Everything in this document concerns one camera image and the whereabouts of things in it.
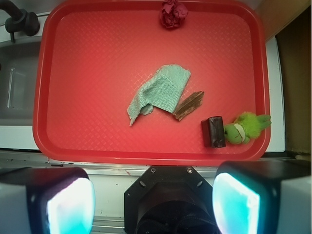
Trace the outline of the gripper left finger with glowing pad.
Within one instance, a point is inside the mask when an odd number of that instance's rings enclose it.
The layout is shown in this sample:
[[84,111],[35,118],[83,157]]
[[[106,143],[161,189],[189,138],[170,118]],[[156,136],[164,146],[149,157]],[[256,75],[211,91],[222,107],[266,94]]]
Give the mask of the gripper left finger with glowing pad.
[[95,190],[87,173],[74,168],[2,168],[2,234],[89,234]]

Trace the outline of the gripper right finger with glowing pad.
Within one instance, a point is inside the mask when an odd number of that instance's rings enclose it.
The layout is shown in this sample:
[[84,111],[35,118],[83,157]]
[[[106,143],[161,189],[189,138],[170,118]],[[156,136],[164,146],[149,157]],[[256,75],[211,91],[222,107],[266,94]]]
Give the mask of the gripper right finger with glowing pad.
[[213,211],[222,234],[310,234],[311,163],[225,161],[213,183]]

